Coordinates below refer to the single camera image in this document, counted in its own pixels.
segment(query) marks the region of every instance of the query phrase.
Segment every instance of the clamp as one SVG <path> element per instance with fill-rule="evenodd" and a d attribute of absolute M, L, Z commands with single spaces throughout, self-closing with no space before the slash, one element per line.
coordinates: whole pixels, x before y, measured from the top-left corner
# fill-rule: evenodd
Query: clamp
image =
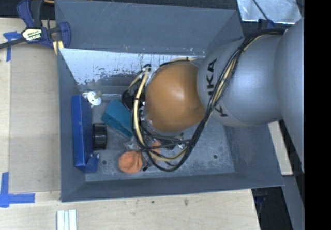
<path fill-rule="evenodd" d="M 26 29 L 21 32 L 22 38 L 12 40 L 0 44 L 0 49 L 10 47 L 12 45 L 26 42 L 26 43 L 38 43 L 43 46 L 54 49 L 57 53 L 57 43 L 67 48 L 71 41 L 70 25 L 68 22 L 60 22 L 58 27 L 47 29 L 42 27 L 40 19 L 40 8 L 43 5 L 43 0 L 22 0 L 17 4 L 17 12 L 25 22 Z M 52 33 L 62 33 L 62 40 L 57 42 L 51 38 Z"/>

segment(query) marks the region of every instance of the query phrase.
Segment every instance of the orange ball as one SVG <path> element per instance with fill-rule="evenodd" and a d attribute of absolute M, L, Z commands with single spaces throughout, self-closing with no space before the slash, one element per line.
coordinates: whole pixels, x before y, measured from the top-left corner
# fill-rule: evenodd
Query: orange ball
<path fill-rule="evenodd" d="M 143 160 L 140 151 L 129 151 L 122 154 L 118 160 L 119 169 L 125 173 L 137 173 L 140 171 Z"/>

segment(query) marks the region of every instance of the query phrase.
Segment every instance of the wire bundle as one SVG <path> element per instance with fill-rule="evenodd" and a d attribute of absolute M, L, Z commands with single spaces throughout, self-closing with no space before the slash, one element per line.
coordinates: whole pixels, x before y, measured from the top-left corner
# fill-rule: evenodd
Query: wire bundle
<path fill-rule="evenodd" d="M 142 151 L 145 151 L 148 155 L 149 160 L 151 163 L 157 167 L 158 169 L 166 172 L 172 172 L 178 169 L 184 162 L 187 160 L 187 158 L 190 156 L 191 152 L 193 151 L 195 145 L 197 144 L 200 135 L 207 124 L 213 110 L 218 105 L 220 99 L 224 96 L 225 92 L 227 91 L 228 87 L 231 84 L 233 75 L 235 73 L 238 61 L 240 56 L 252 45 L 256 40 L 259 38 L 265 36 L 265 35 L 282 35 L 285 32 L 285 29 L 266 29 L 266 30 L 260 30 L 258 32 L 255 32 L 249 36 L 247 36 L 243 43 L 237 48 L 237 50 L 231 55 L 230 59 L 228 60 L 227 64 L 225 65 L 221 75 L 219 76 L 217 83 L 215 84 L 214 91 L 209 99 L 208 106 L 206 108 L 206 113 L 204 118 L 201 120 L 201 122 L 198 124 L 197 128 L 195 129 L 195 132 L 191 139 L 188 140 L 180 140 L 176 138 L 169 138 L 169 137 L 163 137 L 163 136 L 155 136 L 149 134 L 141 125 L 140 118 L 139 118 L 139 105 L 141 102 L 141 94 L 145 87 L 146 81 L 149 77 L 149 73 L 151 71 L 151 66 L 146 65 L 142 69 L 142 71 L 139 73 L 139 75 L 136 77 L 136 79 L 131 83 L 129 86 L 129 89 L 132 88 L 135 84 L 140 82 L 137 92 L 134 96 L 134 102 L 133 102 L 133 109 L 132 109 L 132 126 L 133 126 L 133 133 L 138 141 L 138 144 Z M 187 60 L 190 61 L 191 59 L 188 58 L 179 58 L 174 59 L 172 62 L 180 61 L 180 60 Z M 182 150 L 173 155 L 173 156 L 164 156 L 162 154 L 159 154 L 153 149 L 156 148 L 163 148 L 169 146 L 167 145 L 161 145 L 161 146 L 148 146 L 146 141 L 150 140 L 171 140 L 173 144 L 182 144 L 184 145 Z M 172 164 L 169 161 L 176 160 L 178 158 L 181 159 L 176 163 Z M 163 166 L 160 166 L 157 164 L 157 160 L 164 161 L 167 165 L 170 166 L 170 168 L 165 168 Z"/>

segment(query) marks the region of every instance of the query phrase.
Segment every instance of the blue block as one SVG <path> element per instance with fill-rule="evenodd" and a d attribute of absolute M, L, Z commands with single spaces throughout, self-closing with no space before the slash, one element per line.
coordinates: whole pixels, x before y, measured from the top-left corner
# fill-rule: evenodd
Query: blue block
<path fill-rule="evenodd" d="M 91 104 L 82 95 L 71 97 L 71 116 L 74 165 L 85 173 L 95 172 L 99 154 L 93 156 Z"/>
<path fill-rule="evenodd" d="M 128 137 L 132 137 L 131 112 L 117 99 L 109 102 L 101 120 Z"/>

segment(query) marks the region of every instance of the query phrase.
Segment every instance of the table surface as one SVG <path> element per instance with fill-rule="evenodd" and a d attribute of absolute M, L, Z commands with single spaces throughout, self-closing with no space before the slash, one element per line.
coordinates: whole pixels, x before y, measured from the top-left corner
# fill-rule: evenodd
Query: table surface
<path fill-rule="evenodd" d="M 19 19 L 0 18 L 0 43 L 6 41 L 4 32 L 23 29 L 24 23 Z M 36 192 L 36 198 L 33 204 L 0 208 L 0 229 L 56 229 L 56 212 L 70 209 L 77 211 L 78 229 L 260 229 L 249 189 L 62 203 L 59 143 L 53 142 L 58 140 L 58 133 L 54 132 L 58 130 L 58 113 L 54 113 L 58 111 L 58 101 L 50 99 L 57 97 L 57 78 L 50 79 L 56 67 L 45 69 L 40 65 L 41 58 L 52 65 L 54 51 L 26 43 L 12 47 L 11 51 L 14 58 L 6 62 L 6 50 L 0 50 L 0 172 L 9 171 L 10 192 Z M 28 58 L 21 60 L 22 70 L 19 62 L 12 63 L 18 57 Z M 35 83 L 30 84 L 29 77 L 39 80 L 40 87 L 33 93 L 29 89 Z M 36 106 L 31 104 L 31 95 L 48 100 Z M 18 128 L 21 118 L 25 125 Z M 43 128 L 31 134 L 29 129 L 35 124 L 42 124 Z M 279 125 L 274 122 L 269 128 L 282 174 L 291 175 Z M 45 142 L 43 136 L 47 132 L 51 132 L 52 138 Z"/>

